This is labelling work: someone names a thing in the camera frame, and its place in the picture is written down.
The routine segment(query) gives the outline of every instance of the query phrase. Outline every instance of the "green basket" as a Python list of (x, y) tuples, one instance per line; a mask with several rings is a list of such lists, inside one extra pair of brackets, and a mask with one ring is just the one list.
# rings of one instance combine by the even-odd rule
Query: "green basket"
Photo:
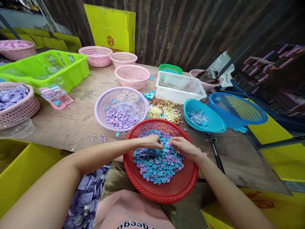
[(182, 75), (182, 73), (183, 73), (182, 69), (179, 68), (178, 66), (169, 65), (169, 64), (161, 64), (159, 66), (159, 71), (172, 72), (172, 73), (176, 73), (179, 75)]
[[(14, 63), (0, 67), (0, 78), (9, 82), (23, 82), (30, 84), (35, 93), (40, 94), (37, 89), (56, 84), (67, 93), (90, 75), (88, 56), (49, 50), (41, 54), (18, 60)], [(37, 78), (46, 75), (46, 67), (62, 67), (52, 76), (39, 80)]]

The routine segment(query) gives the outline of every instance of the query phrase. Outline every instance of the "hand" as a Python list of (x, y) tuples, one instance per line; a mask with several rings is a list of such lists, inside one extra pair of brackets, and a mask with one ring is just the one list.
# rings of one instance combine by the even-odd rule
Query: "hand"
[(140, 145), (143, 148), (149, 149), (163, 149), (161, 140), (158, 135), (149, 135), (144, 138), (138, 138), (140, 140)]
[(193, 161), (195, 161), (198, 155), (202, 154), (196, 146), (194, 146), (192, 143), (190, 143), (183, 137), (172, 137), (169, 140), (169, 143), (172, 145), (172, 147), (176, 150), (177, 153), (182, 152)]

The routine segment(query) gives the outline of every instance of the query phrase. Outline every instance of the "black handle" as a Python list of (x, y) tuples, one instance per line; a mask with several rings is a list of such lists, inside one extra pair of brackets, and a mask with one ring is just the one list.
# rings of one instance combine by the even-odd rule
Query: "black handle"
[(216, 163), (217, 163), (218, 168), (223, 172), (223, 174), (226, 174), (225, 170), (223, 169), (220, 157), (218, 155), (215, 155), (215, 158), (216, 158)]

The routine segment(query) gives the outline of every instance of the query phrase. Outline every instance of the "table surface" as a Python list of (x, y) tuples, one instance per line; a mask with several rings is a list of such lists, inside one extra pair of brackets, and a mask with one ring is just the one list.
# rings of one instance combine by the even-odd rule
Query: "table surface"
[[(154, 79), (148, 80), (141, 93), (156, 91), (158, 67), (141, 65), (148, 69)], [(63, 110), (55, 110), (50, 104), (37, 95), (40, 111), (32, 118), (35, 132), (27, 137), (26, 141), (55, 147), (59, 149), (78, 151), (96, 144), (93, 136), (99, 139), (106, 135), (108, 142), (126, 139), (127, 133), (119, 137), (115, 132), (103, 128), (95, 119), (94, 105), (98, 97), (106, 90), (120, 87), (119, 80), (114, 74), (114, 65), (106, 68), (90, 67), (90, 75), (77, 87), (73, 88), (69, 96), (74, 102)], [(215, 156), (205, 132), (191, 128), (186, 122), (179, 126), (182, 130), (187, 128), (186, 134), (194, 145), (206, 152), (208, 157), (215, 162)], [(291, 195), (284, 183), (272, 170), (260, 151), (253, 148), (247, 137), (241, 132), (228, 129), (221, 134), (211, 134), (217, 138), (217, 152), (222, 160), (227, 177), (236, 185), (267, 190), (271, 192)]]

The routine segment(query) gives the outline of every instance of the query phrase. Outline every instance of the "white plastic basket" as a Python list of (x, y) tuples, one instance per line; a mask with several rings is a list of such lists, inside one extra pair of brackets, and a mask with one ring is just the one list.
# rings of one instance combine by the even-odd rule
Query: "white plastic basket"
[(199, 79), (175, 73), (159, 71), (156, 87), (156, 98), (175, 103), (184, 104), (188, 99), (199, 101), (207, 97)]

